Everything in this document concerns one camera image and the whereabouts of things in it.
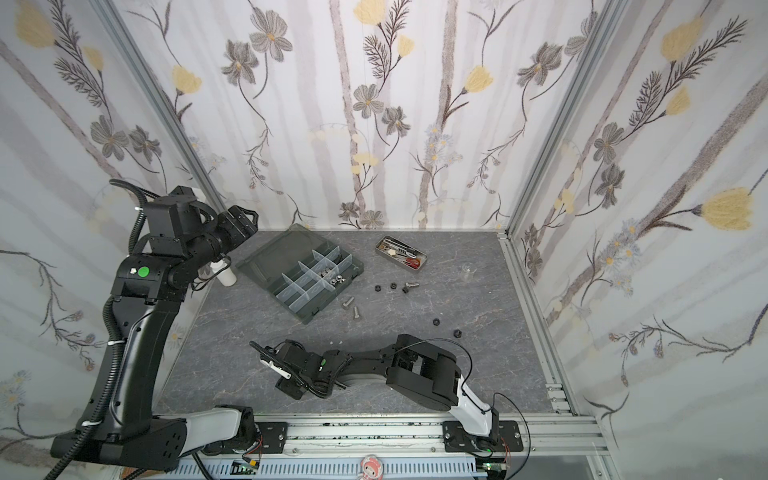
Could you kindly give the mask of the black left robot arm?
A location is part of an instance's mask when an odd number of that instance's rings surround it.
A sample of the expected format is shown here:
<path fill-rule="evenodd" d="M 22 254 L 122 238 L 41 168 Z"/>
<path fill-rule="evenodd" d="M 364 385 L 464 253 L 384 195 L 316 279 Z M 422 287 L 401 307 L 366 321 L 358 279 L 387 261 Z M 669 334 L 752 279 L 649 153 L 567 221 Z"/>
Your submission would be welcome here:
<path fill-rule="evenodd" d="M 110 183 L 137 198 L 138 215 L 102 309 L 104 363 L 78 425 L 53 440 L 50 479 L 73 461 L 168 471 L 208 446 L 248 448 L 258 440 L 249 407 L 152 411 L 165 344 L 188 290 L 202 267 L 257 233 L 257 213 L 240 206 L 217 213 L 185 186 L 159 196 L 125 180 Z"/>

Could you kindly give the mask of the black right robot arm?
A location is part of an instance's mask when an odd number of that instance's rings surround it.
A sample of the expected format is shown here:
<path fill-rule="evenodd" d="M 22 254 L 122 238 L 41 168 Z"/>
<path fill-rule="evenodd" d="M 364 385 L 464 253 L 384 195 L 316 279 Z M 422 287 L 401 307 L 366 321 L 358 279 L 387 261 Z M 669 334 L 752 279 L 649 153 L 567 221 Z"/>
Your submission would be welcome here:
<path fill-rule="evenodd" d="M 251 341 L 249 346 L 258 352 L 262 364 L 280 375 L 276 388 L 295 400 L 306 393 L 327 399 L 337 389 L 384 384 L 426 409 L 453 417 L 442 426 L 447 452 L 480 459 L 530 454 L 527 422 L 503 421 L 495 404 L 482 401 L 469 387 L 474 365 L 463 372 L 456 356 L 438 342 L 401 334 L 393 344 L 378 350 L 322 354 L 310 352 L 294 340 L 274 347 Z"/>

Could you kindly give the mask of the white plastic bottle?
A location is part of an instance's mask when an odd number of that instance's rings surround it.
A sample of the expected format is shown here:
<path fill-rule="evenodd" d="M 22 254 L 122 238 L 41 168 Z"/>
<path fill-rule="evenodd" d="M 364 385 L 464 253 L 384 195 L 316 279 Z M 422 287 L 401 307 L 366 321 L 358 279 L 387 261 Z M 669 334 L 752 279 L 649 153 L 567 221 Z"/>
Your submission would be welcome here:
<path fill-rule="evenodd" d="M 231 287 L 237 282 L 237 276 L 233 272 L 231 262 L 227 259 L 213 262 L 211 269 L 214 274 L 214 278 L 218 280 L 223 286 Z"/>

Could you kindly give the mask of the green compartment organizer box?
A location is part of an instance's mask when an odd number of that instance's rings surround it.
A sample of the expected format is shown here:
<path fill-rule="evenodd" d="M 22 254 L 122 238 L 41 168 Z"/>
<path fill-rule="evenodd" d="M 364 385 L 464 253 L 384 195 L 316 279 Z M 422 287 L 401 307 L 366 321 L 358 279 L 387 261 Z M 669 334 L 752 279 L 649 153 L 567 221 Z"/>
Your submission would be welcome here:
<path fill-rule="evenodd" d="M 341 245 L 294 224 L 237 269 L 307 324 L 363 274 L 364 264 Z"/>

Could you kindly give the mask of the pink figurine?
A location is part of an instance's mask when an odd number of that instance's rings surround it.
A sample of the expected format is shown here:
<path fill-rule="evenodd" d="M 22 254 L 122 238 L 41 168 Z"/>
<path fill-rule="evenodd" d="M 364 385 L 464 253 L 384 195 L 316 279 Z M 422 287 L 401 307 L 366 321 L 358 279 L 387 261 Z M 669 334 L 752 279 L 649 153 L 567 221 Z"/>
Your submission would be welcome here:
<path fill-rule="evenodd" d="M 381 480 L 384 475 L 383 463 L 374 455 L 364 457 L 360 461 L 358 480 Z"/>

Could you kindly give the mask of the clear plastic measuring beaker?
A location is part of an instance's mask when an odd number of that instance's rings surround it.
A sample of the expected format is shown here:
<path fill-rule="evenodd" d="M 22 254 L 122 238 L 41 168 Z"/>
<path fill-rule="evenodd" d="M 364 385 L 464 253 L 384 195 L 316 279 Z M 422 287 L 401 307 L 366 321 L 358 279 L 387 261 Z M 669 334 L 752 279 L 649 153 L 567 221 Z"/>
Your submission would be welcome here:
<path fill-rule="evenodd" d="M 460 278 L 463 282 L 471 282 L 476 273 L 476 266 L 470 262 L 463 263 L 460 266 Z"/>

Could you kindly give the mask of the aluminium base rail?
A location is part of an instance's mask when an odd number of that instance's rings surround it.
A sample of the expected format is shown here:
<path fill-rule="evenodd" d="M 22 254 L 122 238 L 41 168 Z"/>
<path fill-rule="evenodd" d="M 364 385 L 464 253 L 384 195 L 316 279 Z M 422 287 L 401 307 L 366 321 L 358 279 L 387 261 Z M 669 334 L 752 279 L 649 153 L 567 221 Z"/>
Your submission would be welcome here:
<path fill-rule="evenodd" d="M 608 442 L 588 416 L 504 414 L 503 445 L 458 449 L 445 414 L 263 415 L 265 446 L 252 455 L 190 457 L 168 479 L 356 479 L 377 457 L 386 479 L 618 479 Z"/>

